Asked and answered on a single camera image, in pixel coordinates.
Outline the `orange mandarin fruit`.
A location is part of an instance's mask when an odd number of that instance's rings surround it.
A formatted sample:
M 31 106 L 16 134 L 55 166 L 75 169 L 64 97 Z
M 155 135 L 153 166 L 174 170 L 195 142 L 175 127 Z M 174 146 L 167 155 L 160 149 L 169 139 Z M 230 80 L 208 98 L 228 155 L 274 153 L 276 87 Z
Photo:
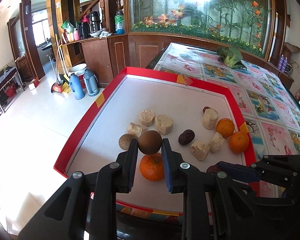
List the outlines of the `orange mandarin fruit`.
M 160 181 L 165 178 L 164 166 L 160 153 L 144 155 L 139 164 L 141 175 L 149 181 Z

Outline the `brown round longan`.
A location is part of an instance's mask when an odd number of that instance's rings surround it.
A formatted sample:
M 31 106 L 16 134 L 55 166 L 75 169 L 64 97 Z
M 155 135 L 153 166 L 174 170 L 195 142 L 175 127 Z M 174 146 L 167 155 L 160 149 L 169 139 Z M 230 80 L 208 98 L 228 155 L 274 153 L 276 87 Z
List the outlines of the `brown round longan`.
M 145 155 L 154 155 L 162 146 L 161 135 L 154 130 L 144 132 L 138 138 L 138 148 Z

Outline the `long red jujube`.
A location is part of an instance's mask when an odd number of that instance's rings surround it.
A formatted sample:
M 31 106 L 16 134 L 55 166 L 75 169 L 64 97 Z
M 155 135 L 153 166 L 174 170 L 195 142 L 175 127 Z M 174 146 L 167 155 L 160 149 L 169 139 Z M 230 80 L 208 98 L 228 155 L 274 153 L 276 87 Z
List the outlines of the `long red jujube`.
M 209 174 L 217 174 L 221 169 L 218 167 L 218 165 L 212 165 L 209 168 L 207 168 L 206 173 Z

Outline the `beige sugarcane chunk front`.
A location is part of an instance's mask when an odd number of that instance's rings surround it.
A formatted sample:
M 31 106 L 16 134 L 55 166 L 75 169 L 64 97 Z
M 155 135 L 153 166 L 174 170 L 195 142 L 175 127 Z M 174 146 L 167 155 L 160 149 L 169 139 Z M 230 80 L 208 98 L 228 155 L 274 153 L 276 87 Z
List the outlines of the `beige sugarcane chunk front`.
M 171 132 L 173 127 L 173 119 L 166 115 L 157 115 L 154 120 L 155 129 L 163 135 L 167 135 Z

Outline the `beige sugarcane chunk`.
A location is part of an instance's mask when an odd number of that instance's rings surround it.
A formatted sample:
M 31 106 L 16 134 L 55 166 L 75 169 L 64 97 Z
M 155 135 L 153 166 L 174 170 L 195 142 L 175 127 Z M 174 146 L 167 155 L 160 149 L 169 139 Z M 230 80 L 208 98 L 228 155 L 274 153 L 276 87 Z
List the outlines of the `beige sugarcane chunk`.
M 155 129 L 163 135 L 167 135 L 171 132 L 173 127 L 173 119 L 166 115 L 157 115 L 154 120 Z
M 218 120 L 218 112 L 210 107 L 204 107 L 203 108 L 203 119 L 202 119 L 202 125 L 206 129 L 213 129 L 216 122 Z
M 155 119 L 155 113 L 149 110 L 143 110 L 140 113 L 139 120 L 143 126 L 152 126 Z

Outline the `beige sugarcane chunk low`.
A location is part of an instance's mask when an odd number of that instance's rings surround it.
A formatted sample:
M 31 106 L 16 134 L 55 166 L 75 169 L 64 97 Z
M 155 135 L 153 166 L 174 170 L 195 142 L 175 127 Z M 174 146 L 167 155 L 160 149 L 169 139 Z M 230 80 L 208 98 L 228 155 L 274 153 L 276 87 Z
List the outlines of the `beige sugarcane chunk low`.
M 204 161 L 210 152 L 210 146 L 199 140 L 194 141 L 191 145 L 191 153 L 198 161 Z

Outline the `light brown longan in tray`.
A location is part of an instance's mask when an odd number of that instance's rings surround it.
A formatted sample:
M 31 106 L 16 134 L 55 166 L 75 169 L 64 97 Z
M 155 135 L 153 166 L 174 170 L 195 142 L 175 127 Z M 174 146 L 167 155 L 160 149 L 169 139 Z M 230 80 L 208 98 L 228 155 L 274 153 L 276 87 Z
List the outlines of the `light brown longan in tray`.
M 134 136 L 133 134 L 124 134 L 119 138 L 119 147 L 124 150 L 127 151 L 130 147 L 130 143 L 133 139 L 136 139 L 136 136 Z

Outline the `red white tray box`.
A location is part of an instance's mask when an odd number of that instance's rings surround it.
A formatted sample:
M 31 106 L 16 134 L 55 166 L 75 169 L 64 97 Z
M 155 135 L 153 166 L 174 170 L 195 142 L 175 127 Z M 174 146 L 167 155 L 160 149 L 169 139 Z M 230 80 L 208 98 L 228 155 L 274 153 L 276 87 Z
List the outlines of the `red white tray box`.
M 63 176 L 89 174 L 114 162 L 138 142 L 138 160 L 130 193 L 119 193 L 119 207 L 151 216 L 180 216 L 181 194 L 169 193 L 163 172 L 162 140 L 183 160 L 205 172 L 219 161 L 250 165 L 252 145 L 234 153 L 227 139 L 203 125 L 203 108 L 230 119 L 236 131 L 247 131 L 233 92 L 192 77 L 157 70 L 125 68 L 87 110 L 65 143 L 54 168 Z

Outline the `beige sugarcane chunk split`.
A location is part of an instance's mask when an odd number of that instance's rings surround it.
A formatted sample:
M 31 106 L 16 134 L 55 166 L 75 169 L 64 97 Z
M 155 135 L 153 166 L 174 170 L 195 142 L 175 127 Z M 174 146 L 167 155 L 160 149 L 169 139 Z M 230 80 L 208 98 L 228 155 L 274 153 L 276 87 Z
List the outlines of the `beige sugarcane chunk split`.
M 133 135 L 136 138 L 139 138 L 144 132 L 147 132 L 147 128 L 143 128 L 140 125 L 137 125 L 133 122 L 131 122 L 128 126 L 128 133 Z

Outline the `beige sugarcane chunk left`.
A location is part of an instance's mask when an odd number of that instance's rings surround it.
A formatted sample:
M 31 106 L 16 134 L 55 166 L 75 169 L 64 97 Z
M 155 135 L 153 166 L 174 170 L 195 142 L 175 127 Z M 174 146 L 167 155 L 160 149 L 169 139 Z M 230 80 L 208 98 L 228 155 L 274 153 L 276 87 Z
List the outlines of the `beige sugarcane chunk left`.
M 155 113 L 149 110 L 143 110 L 140 113 L 139 120 L 143 126 L 152 126 L 155 119 Z

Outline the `grey-blue thermos flask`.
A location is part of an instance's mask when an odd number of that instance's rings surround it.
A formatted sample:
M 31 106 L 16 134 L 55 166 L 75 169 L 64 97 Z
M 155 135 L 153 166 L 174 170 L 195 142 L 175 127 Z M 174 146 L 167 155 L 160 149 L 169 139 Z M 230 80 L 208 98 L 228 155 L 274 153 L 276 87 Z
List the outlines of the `grey-blue thermos flask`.
M 96 96 L 99 93 L 97 78 L 95 74 L 87 68 L 83 75 L 83 80 L 89 96 Z

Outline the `purple bottle pair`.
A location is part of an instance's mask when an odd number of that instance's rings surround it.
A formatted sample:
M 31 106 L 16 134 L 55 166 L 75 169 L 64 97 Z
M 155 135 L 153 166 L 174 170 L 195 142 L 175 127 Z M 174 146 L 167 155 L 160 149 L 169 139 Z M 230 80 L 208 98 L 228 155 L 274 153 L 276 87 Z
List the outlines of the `purple bottle pair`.
M 278 70 L 280 70 L 281 72 L 284 72 L 286 69 L 287 63 L 288 63 L 287 57 L 285 57 L 283 54 L 280 55 L 279 62 L 277 64 Z

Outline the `red broom and dustpan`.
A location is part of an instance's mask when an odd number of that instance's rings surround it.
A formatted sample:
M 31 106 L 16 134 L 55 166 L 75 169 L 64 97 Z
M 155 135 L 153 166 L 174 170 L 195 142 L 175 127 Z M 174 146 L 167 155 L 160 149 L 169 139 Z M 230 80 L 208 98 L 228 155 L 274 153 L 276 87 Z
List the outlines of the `red broom and dustpan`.
M 69 94 L 71 90 L 69 85 L 69 73 L 65 65 L 65 59 L 62 51 L 62 42 L 60 39 L 58 39 L 57 35 L 55 35 L 55 38 L 57 43 L 57 61 L 56 67 L 54 68 L 56 81 L 51 86 L 50 92 L 52 94 Z

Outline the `green leafy vegetable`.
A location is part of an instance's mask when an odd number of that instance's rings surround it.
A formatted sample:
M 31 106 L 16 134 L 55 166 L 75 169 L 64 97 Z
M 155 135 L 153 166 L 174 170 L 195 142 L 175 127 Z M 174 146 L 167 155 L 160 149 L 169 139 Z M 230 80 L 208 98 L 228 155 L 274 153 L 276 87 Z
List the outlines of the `green leafy vegetable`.
M 219 56 L 219 60 L 229 68 L 243 68 L 242 63 L 243 56 L 239 49 L 235 46 L 230 46 L 229 48 L 219 46 L 216 51 Z

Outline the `black thermos jug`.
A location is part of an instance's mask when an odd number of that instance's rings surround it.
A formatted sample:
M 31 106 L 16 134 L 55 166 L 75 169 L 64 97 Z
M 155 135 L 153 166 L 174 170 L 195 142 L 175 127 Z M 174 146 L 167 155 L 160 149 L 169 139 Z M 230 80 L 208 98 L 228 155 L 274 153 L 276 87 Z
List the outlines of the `black thermos jug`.
M 89 28 L 90 33 L 95 33 L 101 29 L 100 13 L 98 11 L 89 13 Z

